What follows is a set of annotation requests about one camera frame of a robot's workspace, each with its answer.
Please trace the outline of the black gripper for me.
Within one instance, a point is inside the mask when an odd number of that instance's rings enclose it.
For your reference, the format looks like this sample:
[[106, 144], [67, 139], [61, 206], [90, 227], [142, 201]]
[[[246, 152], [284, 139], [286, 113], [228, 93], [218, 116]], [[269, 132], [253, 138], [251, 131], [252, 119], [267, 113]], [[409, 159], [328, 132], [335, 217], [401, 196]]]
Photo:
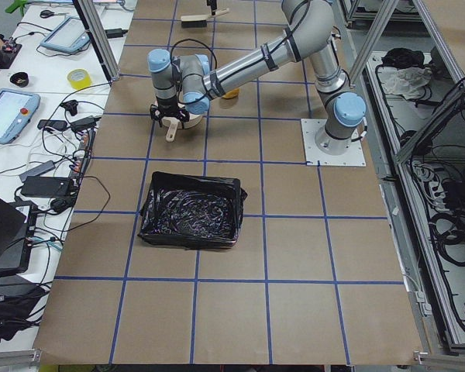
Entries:
[[[214, 16], [217, 11], [217, 0], [207, 0], [207, 6], [210, 8], [211, 15]], [[189, 112], [186, 108], [180, 107], [177, 102], [162, 101], [150, 105], [150, 118], [159, 126], [162, 126], [164, 117], [175, 118], [181, 123], [181, 128], [186, 128], [186, 123], [190, 120]]]

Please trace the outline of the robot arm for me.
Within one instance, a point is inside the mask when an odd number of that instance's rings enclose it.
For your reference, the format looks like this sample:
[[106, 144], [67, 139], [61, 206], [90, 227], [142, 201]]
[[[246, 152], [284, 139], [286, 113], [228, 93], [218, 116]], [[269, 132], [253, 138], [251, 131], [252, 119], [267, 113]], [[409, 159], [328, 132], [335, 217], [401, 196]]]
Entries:
[[281, 36], [216, 69], [210, 67], [216, 59], [203, 54], [175, 56], [171, 50], [151, 50], [147, 61], [156, 97], [150, 106], [151, 119], [161, 122], [168, 117], [187, 122], [191, 115], [206, 113], [211, 100], [287, 63], [308, 59], [328, 115], [320, 136], [329, 143], [349, 142], [367, 107], [350, 91], [348, 75], [332, 46], [332, 3], [283, 1], [281, 10], [288, 22]]

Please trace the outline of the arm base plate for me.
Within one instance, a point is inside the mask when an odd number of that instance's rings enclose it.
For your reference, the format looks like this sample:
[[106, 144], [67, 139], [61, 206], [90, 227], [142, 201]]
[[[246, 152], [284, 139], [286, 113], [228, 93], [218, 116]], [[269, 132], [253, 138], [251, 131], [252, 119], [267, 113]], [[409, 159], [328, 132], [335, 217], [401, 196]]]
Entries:
[[305, 163], [321, 167], [365, 167], [366, 161], [355, 129], [350, 139], [338, 140], [325, 131], [326, 119], [301, 119]]

